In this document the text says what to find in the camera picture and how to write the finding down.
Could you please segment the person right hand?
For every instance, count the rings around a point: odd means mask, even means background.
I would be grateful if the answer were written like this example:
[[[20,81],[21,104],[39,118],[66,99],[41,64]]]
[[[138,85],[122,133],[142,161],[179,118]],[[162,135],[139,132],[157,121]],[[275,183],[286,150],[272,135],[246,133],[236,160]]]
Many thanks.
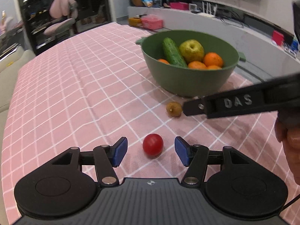
[[[274,131],[277,141],[283,145],[286,160],[294,180],[296,184],[300,185],[300,129],[299,127],[287,129],[277,118]]]

